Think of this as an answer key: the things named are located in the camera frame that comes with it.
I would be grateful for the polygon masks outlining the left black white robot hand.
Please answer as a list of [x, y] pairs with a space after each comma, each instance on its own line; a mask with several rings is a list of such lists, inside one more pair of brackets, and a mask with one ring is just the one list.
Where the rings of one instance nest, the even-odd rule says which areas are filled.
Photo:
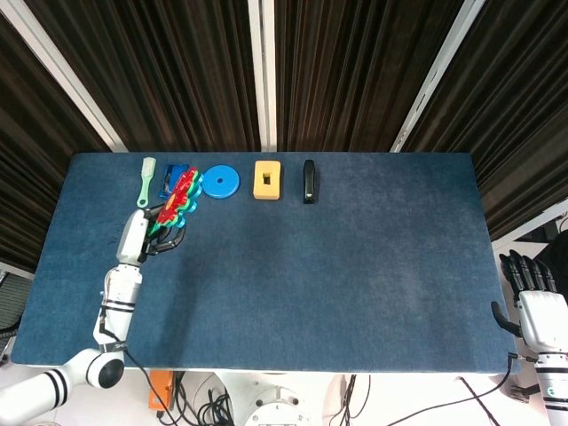
[[140, 267], [149, 256], [170, 251], [183, 241], [185, 225], [170, 228], [162, 226], [157, 231], [152, 231], [162, 207], [160, 204], [137, 209], [130, 215], [116, 252], [120, 264]]

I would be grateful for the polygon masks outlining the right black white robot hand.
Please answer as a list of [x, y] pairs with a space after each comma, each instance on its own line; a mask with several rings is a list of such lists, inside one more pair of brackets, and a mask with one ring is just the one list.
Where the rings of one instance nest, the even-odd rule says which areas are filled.
[[513, 290], [518, 323], [506, 318], [499, 303], [491, 302], [500, 328], [522, 339], [535, 353], [567, 352], [567, 302], [557, 290], [552, 271], [540, 260], [511, 250], [500, 254], [501, 271]]

